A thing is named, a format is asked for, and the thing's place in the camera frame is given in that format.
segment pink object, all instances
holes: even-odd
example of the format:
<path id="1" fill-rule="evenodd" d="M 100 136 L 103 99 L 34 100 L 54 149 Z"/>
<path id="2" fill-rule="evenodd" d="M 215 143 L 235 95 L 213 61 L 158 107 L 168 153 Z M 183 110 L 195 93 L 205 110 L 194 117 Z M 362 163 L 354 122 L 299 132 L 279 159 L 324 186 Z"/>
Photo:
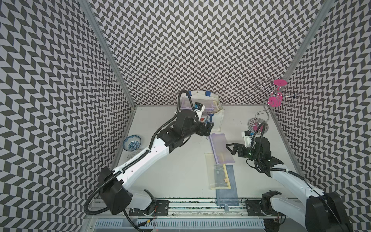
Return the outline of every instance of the pink object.
<path id="1" fill-rule="evenodd" d="M 282 80 L 282 79 L 277 79 L 273 81 L 273 84 L 282 87 L 282 86 L 287 85 L 287 81 Z"/>
<path id="2" fill-rule="evenodd" d="M 282 104 L 282 96 L 281 95 L 282 95 L 281 92 L 278 92 L 277 96 L 273 96 L 273 94 L 271 94 L 272 97 L 268 98 L 267 104 L 269 106 L 274 107 L 274 108 L 277 108 L 277 107 L 281 106 L 281 104 Z"/>

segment ceramic bowl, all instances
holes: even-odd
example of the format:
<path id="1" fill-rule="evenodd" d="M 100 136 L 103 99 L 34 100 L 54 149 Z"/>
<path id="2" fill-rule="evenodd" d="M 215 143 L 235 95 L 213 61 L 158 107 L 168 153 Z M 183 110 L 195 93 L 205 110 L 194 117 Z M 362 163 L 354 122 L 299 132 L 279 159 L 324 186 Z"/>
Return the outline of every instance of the ceramic bowl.
<path id="1" fill-rule="evenodd" d="M 139 148 L 141 143 L 142 140 L 139 136 L 131 135 L 124 140 L 122 147 L 125 151 L 134 151 Z"/>

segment chevron pattern wallpaper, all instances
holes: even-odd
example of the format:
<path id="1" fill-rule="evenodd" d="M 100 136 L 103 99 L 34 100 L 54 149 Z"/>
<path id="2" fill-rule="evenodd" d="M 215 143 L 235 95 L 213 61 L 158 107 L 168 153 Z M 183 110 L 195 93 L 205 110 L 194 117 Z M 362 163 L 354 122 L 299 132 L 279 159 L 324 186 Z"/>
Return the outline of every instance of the chevron pattern wallpaper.
<path id="1" fill-rule="evenodd" d="M 0 1 L 0 231 L 78 231 L 128 114 L 76 0 Z"/>
<path id="2" fill-rule="evenodd" d="M 181 89 L 258 104 L 282 77 L 323 0 L 90 0 L 136 104 L 175 104 Z"/>
<path id="3" fill-rule="evenodd" d="M 345 200 L 355 231 L 371 231 L 370 0 L 339 0 L 289 83 L 296 107 L 277 113 L 306 177 Z"/>

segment wire sculpture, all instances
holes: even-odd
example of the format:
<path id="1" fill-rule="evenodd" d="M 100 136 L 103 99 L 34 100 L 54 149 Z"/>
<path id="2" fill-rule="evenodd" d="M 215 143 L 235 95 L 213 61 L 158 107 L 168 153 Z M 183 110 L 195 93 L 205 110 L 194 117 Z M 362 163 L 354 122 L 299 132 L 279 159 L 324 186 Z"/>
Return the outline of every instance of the wire sculpture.
<path id="1" fill-rule="evenodd" d="M 264 85 L 271 85 L 272 88 L 269 89 L 265 87 Z M 258 111 L 255 114 L 254 118 L 251 118 L 248 122 L 249 130 L 252 132 L 255 132 L 259 125 L 262 122 L 268 122 L 269 121 L 269 113 L 273 112 L 275 109 L 279 108 L 282 105 L 282 99 L 290 98 L 290 101 L 284 102 L 283 106 L 287 108 L 293 107 L 293 101 L 296 98 L 299 98 L 300 95 L 297 93 L 293 93 L 292 95 L 283 95 L 283 91 L 285 87 L 287 86 L 287 81 L 282 79 L 276 79 L 274 81 L 268 80 L 267 78 L 262 80 L 262 84 L 260 86 L 260 89 L 265 89 L 266 91 L 270 92 L 270 94 L 264 98 L 263 100 L 263 108 L 264 110 Z M 264 120 L 262 118 L 259 118 L 258 116 L 261 114 L 267 114 L 267 120 Z M 264 133 L 268 130 L 268 124 L 265 126 Z"/>

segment blue tape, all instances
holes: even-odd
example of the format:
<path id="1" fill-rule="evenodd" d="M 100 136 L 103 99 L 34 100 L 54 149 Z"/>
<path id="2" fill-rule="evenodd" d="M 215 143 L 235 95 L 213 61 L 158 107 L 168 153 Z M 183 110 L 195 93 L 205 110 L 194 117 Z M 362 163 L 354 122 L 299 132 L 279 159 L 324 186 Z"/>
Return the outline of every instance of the blue tape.
<path id="1" fill-rule="evenodd" d="M 213 120 L 214 114 L 209 114 L 209 116 L 210 116 L 210 122 L 213 122 L 212 120 Z"/>

